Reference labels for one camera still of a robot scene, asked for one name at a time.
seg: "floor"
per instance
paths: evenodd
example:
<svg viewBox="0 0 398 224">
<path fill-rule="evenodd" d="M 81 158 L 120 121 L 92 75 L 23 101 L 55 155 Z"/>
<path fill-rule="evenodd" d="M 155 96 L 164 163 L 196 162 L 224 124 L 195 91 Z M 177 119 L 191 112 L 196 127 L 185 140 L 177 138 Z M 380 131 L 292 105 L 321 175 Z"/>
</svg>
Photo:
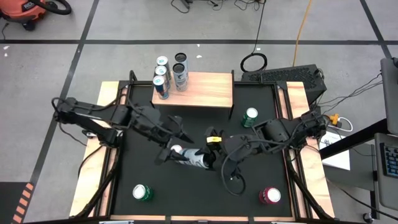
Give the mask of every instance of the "floor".
<svg viewBox="0 0 398 224">
<path fill-rule="evenodd" d="M 188 55 L 190 70 L 230 72 L 253 49 L 261 10 L 241 11 L 233 0 L 220 11 L 195 1 L 188 14 L 155 0 L 68 0 L 69 16 L 48 13 L 33 32 L 19 24 L 0 40 L 0 181 L 32 181 L 26 222 L 67 218 L 84 148 L 52 121 L 53 97 L 95 103 L 102 81 L 153 76 L 155 59 Z M 257 51 L 268 69 L 292 65 L 294 43 L 308 1 L 268 0 Z M 180 1 L 174 4 L 181 8 Z M 322 101 L 350 94 L 380 71 L 380 59 L 398 54 L 395 0 L 314 0 L 303 28 L 296 65 L 315 63 L 325 73 Z M 0 27 L 5 24 L 0 20 Z M 247 69 L 255 70 L 253 59 Z M 382 87 L 342 102 L 339 113 L 354 132 L 385 117 Z M 84 139 L 80 130 L 65 126 Z M 342 186 L 369 203 L 369 192 Z M 337 218 L 361 222 L 369 210 L 329 185 Z M 384 211 L 398 215 L 388 209 Z M 382 217 L 378 223 L 391 223 Z"/>
</svg>

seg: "soda can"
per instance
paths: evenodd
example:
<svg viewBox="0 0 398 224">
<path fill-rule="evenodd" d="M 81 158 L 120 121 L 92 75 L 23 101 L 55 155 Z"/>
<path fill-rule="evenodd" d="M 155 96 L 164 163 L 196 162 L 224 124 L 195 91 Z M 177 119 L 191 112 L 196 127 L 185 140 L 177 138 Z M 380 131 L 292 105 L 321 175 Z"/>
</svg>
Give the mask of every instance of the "soda can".
<svg viewBox="0 0 398 224">
<path fill-rule="evenodd" d="M 155 76 L 160 75 L 163 76 L 166 82 L 167 89 L 170 89 L 170 80 L 167 78 L 167 68 L 163 65 L 160 65 L 155 68 Z"/>
<path fill-rule="evenodd" d="M 259 199 L 264 204 L 276 204 L 280 200 L 280 192 L 275 187 L 267 187 L 260 191 Z"/>
<path fill-rule="evenodd" d="M 156 64 L 163 65 L 167 68 L 167 79 L 171 80 L 172 79 L 172 74 L 170 72 L 170 66 L 169 66 L 169 60 L 167 59 L 166 56 L 160 56 L 156 59 Z"/>
<path fill-rule="evenodd" d="M 178 91 L 185 91 L 187 90 L 187 73 L 185 71 L 185 66 L 181 63 L 176 63 L 173 66 L 173 73 L 174 73 L 174 80 L 175 86 L 177 87 Z"/>
<path fill-rule="evenodd" d="M 154 196 L 154 191 L 146 185 L 138 184 L 132 190 L 132 196 L 140 201 L 148 201 Z"/>
<path fill-rule="evenodd" d="M 199 149 L 183 149 L 180 145 L 174 145 L 171 147 L 171 150 L 174 150 L 175 152 L 189 159 L 188 161 L 176 161 L 177 163 L 201 167 L 205 169 L 209 168 L 208 159 L 210 158 L 207 158 L 205 154 L 195 155 L 195 153 L 199 151 Z"/>
<path fill-rule="evenodd" d="M 187 73 L 187 80 L 189 80 L 187 55 L 185 55 L 184 53 L 178 53 L 175 55 L 174 59 L 176 62 L 181 63 L 185 66 L 185 72 Z"/>
<path fill-rule="evenodd" d="M 167 99 L 169 97 L 169 91 L 167 90 L 165 77 L 163 77 L 161 75 L 157 75 L 157 76 L 155 76 L 153 83 L 154 83 L 156 92 L 159 95 L 159 98 L 161 100 Z"/>
<path fill-rule="evenodd" d="M 254 122 L 257 119 L 258 112 L 255 108 L 249 108 L 246 110 L 246 113 L 243 115 L 242 125 L 245 128 L 250 128 L 253 126 Z"/>
</svg>

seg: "white paper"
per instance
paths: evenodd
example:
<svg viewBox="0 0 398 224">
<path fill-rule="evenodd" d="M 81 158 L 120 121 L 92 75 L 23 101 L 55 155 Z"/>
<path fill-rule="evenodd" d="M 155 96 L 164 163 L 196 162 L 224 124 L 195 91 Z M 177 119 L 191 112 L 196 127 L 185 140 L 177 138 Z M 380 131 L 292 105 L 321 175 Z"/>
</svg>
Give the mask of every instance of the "white paper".
<svg viewBox="0 0 398 224">
<path fill-rule="evenodd" d="M 326 132 L 326 134 L 321 138 L 321 141 L 319 143 L 319 148 L 322 150 L 324 147 L 329 146 L 330 144 L 333 144 L 337 141 L 340 140 L 340 136 L 335 133 L 331 133 L 329 131 Z M 322 163 L 324 165 L 328 166 L 333 166 L 337 167 L 340 169 L 345 169 L 345 170 L 350 170 L 351 167 L 349 165 L 349 151 L 344 151 L 341 152 L 337 155 L 334 155 L 332 157 L 329 157 L 327 159 L 322 160 Z"/>
</svg>

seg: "can lid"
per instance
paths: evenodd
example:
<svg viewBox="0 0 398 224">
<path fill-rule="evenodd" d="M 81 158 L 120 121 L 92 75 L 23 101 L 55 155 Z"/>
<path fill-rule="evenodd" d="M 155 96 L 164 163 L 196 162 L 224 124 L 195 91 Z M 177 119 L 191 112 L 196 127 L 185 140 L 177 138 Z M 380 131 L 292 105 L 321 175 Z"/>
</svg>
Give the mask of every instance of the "can lid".
<svg viewBox="0 0 398 224">
<path fill-rule="evenodd" d="M 169 60 L 167 59 L 166 56 L 160 56 L 160 57 L 158 57 L 158 58 L 156 59 L 156 63 L 157 63 L 158 65 L 165 65 L 165 64 L 167 64 L 167 62 L 169 62 Z"/>
<path fill-rule="evenodd" d="M 180 153 L 180 151 L 182 151 L 182 147 L 180 145 L 174 145 L 170 149 L 174 150 L 177 153 Z"/>
<path fill-rule="evenodd" d="M 173 72 L 175 73 L 182 73 L 185 70 L 185 66 L 181 63 L 176 63 L 173 66 Z"/>
<path fill-rule="evenodd" d="M 280 192 L 274 187 L 268 190 L 267 196 L 271 202 L 278 202 L 280 200 Z"/>
<path fill-rule="evenodd" d="M 255 108 L 249 108 L 249 109 L 246 111 L 246 114 L 248 114 L 248 116 L 249 116 L 250 118 L 257 118 L 258 112 L 257 112 L 257 110 L 256 110 Z"/>
<path fill-rule="evenodd" d="M 163 78 L 163 76 L 160 76 L 160 75 L 155 76 L 155 78 L 154 78 L 154 80 L 153 80 L 153 83 L 154 83 L 155 85 L 163 85 L 163 83 L 164 83 L 164 78 Z"/>
<path fill-rule="evenodd" d="M 138 184 L 132 190 L 132 196 L 136 199 L 141 199 L 145 196 L 145 187 L 142 184 Z"/>
<path fill-rule="evenodd" d="M 178 53 L 174 58 L 177 62 L 184 62 L 187 59 L 187 56 L 184 53 Z"/>
<path fill-rule="evenodd" d="M 155 68 L 156 75 L 164 75 L 166 74 L 167 68 L 163 65 L 159 65 Z"/>
</svg>

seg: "orange vacuum cleaner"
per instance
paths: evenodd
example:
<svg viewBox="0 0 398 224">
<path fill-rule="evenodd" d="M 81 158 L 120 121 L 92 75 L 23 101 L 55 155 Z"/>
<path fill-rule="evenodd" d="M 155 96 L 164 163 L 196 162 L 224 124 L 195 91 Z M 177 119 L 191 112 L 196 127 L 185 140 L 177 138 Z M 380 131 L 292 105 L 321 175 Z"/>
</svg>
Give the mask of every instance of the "orange vacuum cleaner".
<svg viewBox="0 0 398 224">
<path fill-rule="evenodd" d="M 59 9 L 52 1 L 45 0 L 0 0 L 0 17 L 9 22 L 22 24 L 25 30 L 35 29 L 35 21 L 42 19 L 46 11 L 58 15 L 68 15 L 72 9 L 66 0 L 57 0 L 65 6 Z"/>
</svg>

